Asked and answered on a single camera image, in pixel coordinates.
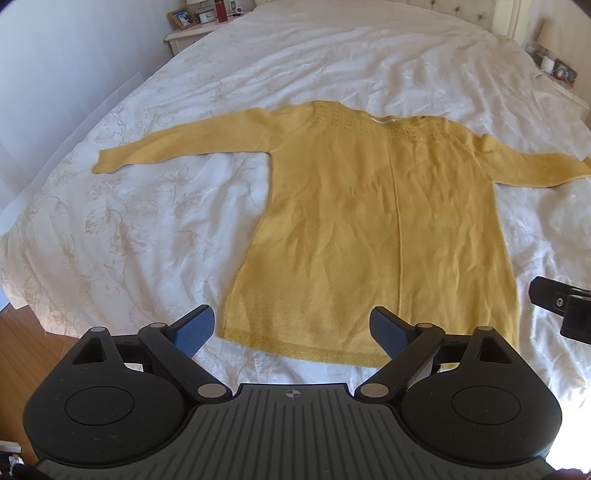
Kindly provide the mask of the red bottle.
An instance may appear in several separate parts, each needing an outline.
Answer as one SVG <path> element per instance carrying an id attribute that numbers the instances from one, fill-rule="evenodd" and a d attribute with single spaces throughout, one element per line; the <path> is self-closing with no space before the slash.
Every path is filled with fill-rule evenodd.
<path id="1" fill-rule="evenodd" d="M 224 23 L 228 21 L 228 12 L 226 11 L 225 3 L 223 0 L 214 0 L 214 9 L 217 21 L 219 23 Z"/>

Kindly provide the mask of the yellow knit sweater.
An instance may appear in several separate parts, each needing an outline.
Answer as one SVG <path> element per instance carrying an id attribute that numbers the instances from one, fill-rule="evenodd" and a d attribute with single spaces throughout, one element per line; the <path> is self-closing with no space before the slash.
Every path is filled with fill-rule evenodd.
<path id="1" fill-rule="evenodd" d="M 213 153 L 270 156 L 270 198 L 232 281 L 222 339 L 365 367 L 383 306 L 453 334 L 519 342 L 519 300 L 495 188 L 585 178 L 588 160 L 527 154 L 443 117 L 377 119 L 337 102 L 250 109 L 100 153 L 95 173 Z"/>

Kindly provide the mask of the framed photo right nightstand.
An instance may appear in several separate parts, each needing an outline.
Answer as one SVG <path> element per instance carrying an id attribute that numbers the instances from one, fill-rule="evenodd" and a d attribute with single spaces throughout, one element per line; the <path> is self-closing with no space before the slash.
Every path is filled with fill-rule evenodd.
<path id="1" fill-rule="evenodd" d="M 552 71 L 552 76 L 569 88 L 573 88 L 578 77 L 578 72 L 562 60 L 557 59 Z"/>

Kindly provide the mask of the wooden picture frame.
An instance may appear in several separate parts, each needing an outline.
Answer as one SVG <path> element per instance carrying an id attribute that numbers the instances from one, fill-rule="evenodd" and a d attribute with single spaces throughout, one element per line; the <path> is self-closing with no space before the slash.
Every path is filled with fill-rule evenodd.
<path id="1" fill-rule="evenodd" d="M 180 30 L 191 28 L 199 23 L 197 17 L 187 7 L 168 12 L 167 18 Z"/>

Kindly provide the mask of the small white alarm clock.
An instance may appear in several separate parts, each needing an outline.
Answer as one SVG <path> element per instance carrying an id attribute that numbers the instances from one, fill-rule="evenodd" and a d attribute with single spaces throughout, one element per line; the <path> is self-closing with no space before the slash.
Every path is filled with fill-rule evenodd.
<path id="1" fill-rule="evenodd" d="M 202 10 L 197 13 L 197 17 L 200 24 L 204 25 L 214 22 L 216 19 L 216 14 L 214 9 Z"/>

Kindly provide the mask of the cream tufted headboard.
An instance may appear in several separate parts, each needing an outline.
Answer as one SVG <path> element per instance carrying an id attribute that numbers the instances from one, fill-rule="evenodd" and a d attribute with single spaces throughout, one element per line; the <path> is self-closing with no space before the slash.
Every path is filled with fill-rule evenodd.
<path id="1" fill-rule="evenodd" d="M 495 35 L 513 37 L 519 24 L 520 4 L 496 0 L 410 0 L 403 4 L 451 15 Z"/>

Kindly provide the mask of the cream left nightstand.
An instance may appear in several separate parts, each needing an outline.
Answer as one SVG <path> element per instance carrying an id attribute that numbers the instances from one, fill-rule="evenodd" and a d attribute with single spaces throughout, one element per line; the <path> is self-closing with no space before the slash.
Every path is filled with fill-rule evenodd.
<path id="1" fill-rule="evenodd" d="M 182 50 L 190 47 L 198 40 L 211 34 L 215 30 L 226 25 L 226 22 L 219 23 L 214 21 L 206 24 L 199 24 L 185 30 L 175 30 L 164 37 L 164 42 L 168 44 L 173 56 L 178 55 Z"/>

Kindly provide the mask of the white right nightstand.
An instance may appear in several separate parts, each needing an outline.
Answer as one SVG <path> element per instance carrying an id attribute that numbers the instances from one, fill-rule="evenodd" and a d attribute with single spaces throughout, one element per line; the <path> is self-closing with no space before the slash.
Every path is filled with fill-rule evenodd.
<path id="1" fill-rule="evenodd" d="M 564 83 L 555 79 L 552 76 L 552 72 L 547 73 L 542 69 L 542 51 L 538 49 L 535 43 L 528 43 L 525 47 L 525 51 L 533 59 L 536 66 L 541 71 L 541 75 L 552 83 L 552 86 L 557 91 L 558 95 L 566 102 L 566 109 L 572 112 L 581 121 L 585 122 L 590 112 L 589 104 L 578 96 L 574 91 L 574 87 L 569 88 Z"/>

